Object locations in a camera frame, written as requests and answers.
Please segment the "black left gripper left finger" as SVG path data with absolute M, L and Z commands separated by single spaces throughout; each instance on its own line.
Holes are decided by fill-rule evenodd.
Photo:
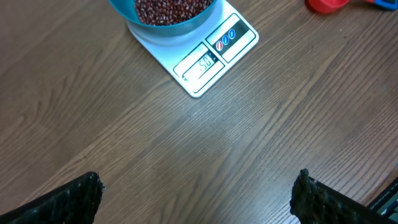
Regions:
M 103 182 L 87 172 L 47 194 L 1 215 L 8 224 L 92 224 L 102 201 Z

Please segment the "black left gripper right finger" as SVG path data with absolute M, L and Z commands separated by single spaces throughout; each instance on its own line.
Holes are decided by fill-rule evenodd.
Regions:
M 302 169 L 292 187 L 290 213 L 305 224 L 397 224 L 397 180 L 364 206 Z

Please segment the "orange scoop with blue handle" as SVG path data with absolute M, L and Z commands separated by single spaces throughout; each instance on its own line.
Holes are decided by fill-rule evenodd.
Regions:
M 387 11 L 397 10 L 397 0 L 305 0 L 307 7 L 319 14 L 334 13 L 351 3 L 364 3 Z

